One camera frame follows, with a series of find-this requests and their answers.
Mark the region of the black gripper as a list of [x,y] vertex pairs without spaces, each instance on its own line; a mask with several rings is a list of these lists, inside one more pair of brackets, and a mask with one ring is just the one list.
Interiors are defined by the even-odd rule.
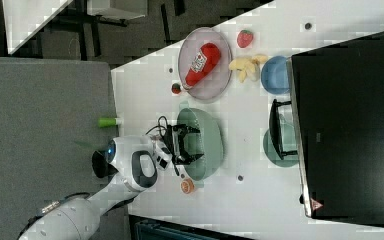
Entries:
[[203,157],[203,154],[184,153],[181,147],[185,134],[199,133],[200,130],[186,124],[168,125],[163,135],[163,142],[172,154],[172,162],[177,165],[190,165]]

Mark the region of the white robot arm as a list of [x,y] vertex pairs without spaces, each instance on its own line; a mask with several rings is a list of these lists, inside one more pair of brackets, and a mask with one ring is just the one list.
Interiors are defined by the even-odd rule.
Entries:
[[104,174],[111,177],[108,185],[89,197],[64,199],[44,208],[17,240],[89,240],[104,214],[151,188],[160,171],[201,158],[200,153],[189,154],[183,141],[199,132],[197,127],[178,124],[154,134],[114,138],[103,152]]

